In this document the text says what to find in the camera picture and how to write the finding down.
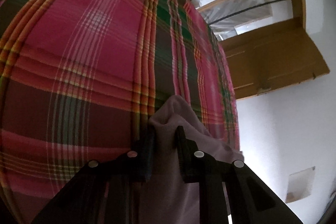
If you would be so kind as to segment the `purple fleece sweater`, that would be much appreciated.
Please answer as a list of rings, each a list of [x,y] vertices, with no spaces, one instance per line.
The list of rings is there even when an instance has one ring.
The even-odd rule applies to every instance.
[[[215,159],[227,163],[244,159],[242,152],[213,138],[181,96],[171,96],[149,119],[151,175],[140,190],[139,223],[199,223],[199,186],[183,182],[173,145],[178,126]]]

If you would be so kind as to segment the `wooden door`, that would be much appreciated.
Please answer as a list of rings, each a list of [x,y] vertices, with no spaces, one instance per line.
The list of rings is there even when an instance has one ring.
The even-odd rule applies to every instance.
[[[236,99],[257,96],[330,72],[300,18],[223,40]]]

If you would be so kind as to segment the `red green plaid blanket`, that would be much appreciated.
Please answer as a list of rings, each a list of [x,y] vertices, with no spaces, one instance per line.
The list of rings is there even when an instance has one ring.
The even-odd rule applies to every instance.
[[[181,96],[239,148],[226,56],[189,0],[1,0],[1,198],[30,223],[89,160]]]

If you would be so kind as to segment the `plastic sheet doorway curtain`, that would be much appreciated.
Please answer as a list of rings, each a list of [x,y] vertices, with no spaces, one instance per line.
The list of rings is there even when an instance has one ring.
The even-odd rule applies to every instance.
[[[219,41],[293,18],[291,0],[227,0],[201,11]]]

